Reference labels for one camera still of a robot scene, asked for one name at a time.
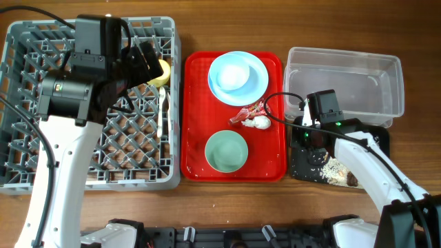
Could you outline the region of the white plastic spoon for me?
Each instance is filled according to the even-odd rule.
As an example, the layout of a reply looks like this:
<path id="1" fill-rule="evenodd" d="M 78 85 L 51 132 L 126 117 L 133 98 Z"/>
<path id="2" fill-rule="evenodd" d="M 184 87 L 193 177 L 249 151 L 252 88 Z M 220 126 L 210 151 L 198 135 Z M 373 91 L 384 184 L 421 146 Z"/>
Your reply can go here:
<path id="1" fill-rule="evenodd" d="M 157 137 L 161 138 L 163 135 L 163 103 L 166 98 L 166 90 L 163 86 L 159 88 L 159 108 L 158 108 L 158 129 Z"/>

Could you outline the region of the white plastic fork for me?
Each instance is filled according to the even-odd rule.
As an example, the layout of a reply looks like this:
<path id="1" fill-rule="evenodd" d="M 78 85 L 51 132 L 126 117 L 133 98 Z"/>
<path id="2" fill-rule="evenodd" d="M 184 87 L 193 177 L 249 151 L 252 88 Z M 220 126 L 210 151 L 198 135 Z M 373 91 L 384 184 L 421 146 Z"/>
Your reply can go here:
<path id="1" fill-rule="evenodd" d="M 171 110 L 172 110 L 172 103 L 171 103 L 171 96 L 170 93 L 167 92 L 166 93 L 166 99 L 167 99 L 167 104 L 168 104 L 168 108 L 167 108 L 167 137 L 168 137 L 168 144 L 169 144 L 169 152 L 170 152 L 170 156 L 172 154 L 172 115 L 171 115 Z"/>

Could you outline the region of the red snack wrapper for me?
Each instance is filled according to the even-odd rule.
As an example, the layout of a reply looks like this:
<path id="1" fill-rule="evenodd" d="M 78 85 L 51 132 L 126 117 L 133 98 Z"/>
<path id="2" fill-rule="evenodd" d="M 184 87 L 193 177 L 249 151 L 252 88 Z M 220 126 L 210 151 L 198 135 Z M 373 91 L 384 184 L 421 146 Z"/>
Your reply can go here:
<path id="1" fill-rule="evenodd" d="M 228 120 L 228 123 L 230 125 L 242 125 L 242 121 L 245 121 L 246 119 L 253 119 L 255 116 L 262 115 L 267 116 L 267 113 L 265 111 L 264 100 L 261 99 L 255 103 L 252 103 L 251 105 L 243 107 L 239 113 L 237 113 L 237 115 Z"/>

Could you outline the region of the white tissue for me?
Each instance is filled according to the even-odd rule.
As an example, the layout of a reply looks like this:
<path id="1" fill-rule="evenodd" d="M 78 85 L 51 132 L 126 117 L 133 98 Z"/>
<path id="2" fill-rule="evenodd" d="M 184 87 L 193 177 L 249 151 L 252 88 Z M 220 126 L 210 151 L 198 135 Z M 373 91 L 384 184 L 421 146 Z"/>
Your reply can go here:
<path id="1" fill-rule="evenodd" d="M 265 115 L 255 116 L 253 119 L 246 119 L 241 122 L 245 127 L 253 127 L 260 130 L 266 130 L 271 126 L 271 121 Z"/>

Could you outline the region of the light blue plate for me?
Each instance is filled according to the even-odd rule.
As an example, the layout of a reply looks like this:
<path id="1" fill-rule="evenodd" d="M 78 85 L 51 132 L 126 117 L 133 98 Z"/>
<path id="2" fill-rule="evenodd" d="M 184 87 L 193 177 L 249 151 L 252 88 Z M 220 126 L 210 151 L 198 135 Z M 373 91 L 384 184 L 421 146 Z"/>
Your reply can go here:
<path id="1" fill-rule="evenodd" d="M 231 106 L 245 106 L 256 102 L 266 92 L 269 85 L 269 73 L 263 62 L 253 54 L 242 51 L 227 52 L 237 54 L 249 64 L 249 79 L 237 90 L 222 91 L 213 84 L 208 73 L 208 86 L 212 94 L 221 102 Z"/>

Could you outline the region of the light blue bowl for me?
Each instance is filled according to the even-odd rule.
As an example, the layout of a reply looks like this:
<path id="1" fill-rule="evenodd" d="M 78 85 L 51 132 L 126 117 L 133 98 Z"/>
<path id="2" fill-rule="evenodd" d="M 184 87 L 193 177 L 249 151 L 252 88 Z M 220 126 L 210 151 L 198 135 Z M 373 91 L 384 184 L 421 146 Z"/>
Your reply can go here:
<path id="1" fill-rule="evenodd" d="M 214 59 L 209 68 L 209 77 L 213 84 L 225 92 L 244 86 L 249 75 L 249 64 L 243 57 L 232 53 L 220 55 Z"/>

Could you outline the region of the green bowl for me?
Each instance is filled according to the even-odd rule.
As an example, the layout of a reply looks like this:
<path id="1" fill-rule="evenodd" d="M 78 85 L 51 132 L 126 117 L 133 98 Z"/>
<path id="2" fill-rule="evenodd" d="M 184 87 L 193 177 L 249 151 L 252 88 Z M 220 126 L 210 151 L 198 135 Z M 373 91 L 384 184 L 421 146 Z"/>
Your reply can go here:
<path id="1" fill-rule="evenodd" d="M 245 139 L 231 130 L 214 133 L 205 145 L 205 158 L 209 166 L 224 174 L 241 169 L 247 161 L 248 153 Z"/>

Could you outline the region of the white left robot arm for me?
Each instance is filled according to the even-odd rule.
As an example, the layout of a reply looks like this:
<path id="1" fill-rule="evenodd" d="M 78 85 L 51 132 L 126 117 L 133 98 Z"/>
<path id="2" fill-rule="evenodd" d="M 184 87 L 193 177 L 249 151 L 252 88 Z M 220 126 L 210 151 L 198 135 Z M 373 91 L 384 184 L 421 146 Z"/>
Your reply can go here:
<path id="1" fill-rule="evenodd" d="M 88 167 L 108 110 L 163 70 L 152 45 L 131 44 L 126 21 L 81 14 L 74 49 L 41 83 L 37 172 L 18 247 L 80 247 Z"/>

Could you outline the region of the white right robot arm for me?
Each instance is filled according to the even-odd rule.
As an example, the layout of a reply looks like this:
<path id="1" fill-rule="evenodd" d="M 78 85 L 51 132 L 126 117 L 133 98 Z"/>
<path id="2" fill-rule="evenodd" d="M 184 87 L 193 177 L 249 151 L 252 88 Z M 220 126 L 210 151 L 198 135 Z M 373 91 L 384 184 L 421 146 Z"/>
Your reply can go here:
<path id="1" fill-rule="evenodd" d="M 325 221 L 330 247 L 439 247 L 440 197 L 405 176 L 383 152 L 386 129 L 346 119 L 334 90 L 300 100 L 294 121 L 291 175 L 298 180 L 342 183 L 355 180 L 380 212 L 377 225 L 346 215 Z"/>

